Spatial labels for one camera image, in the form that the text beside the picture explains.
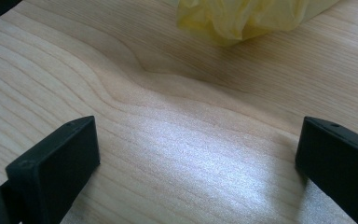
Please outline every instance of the light wood surface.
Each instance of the light wood surface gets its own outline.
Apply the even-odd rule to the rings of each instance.
[[[0,18],[0,184],[88,115],[102,165],[62,223],[352,223],[294,160],[306,115],[358,132],[358,0],[226,49],[163,1],[21,2]]]

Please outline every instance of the wood grain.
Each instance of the wood grain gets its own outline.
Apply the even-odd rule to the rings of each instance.
[[[352,223],[294,158],[305,115],[358,132],[358,1],[226,49],[163,1],[21,2],[0,18],[0,183],[88,115],[102,165],[62,223]]]

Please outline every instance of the table surface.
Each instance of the table surface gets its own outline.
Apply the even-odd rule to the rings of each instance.
[[[102,165],[62,223],[352,223],[295,169],[304,116],[358,133],[358,0],[231,48],[161,0],[30,0],[0,18],[0,184],[94,115]]]

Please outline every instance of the yellow cloth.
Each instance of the yellow cloth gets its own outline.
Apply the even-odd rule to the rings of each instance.
[[[220,46],[289,31],[338,0],[179,0],[178,27]]]

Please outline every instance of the wooden table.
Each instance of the wooden table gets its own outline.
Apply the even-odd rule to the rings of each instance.
[[[160,0],[21,2],[0,18],[0,184],[88,115],[102,165],[62,223],[352,223],[294,160],[306,115],[358,132],[358,0],[231,48]]]

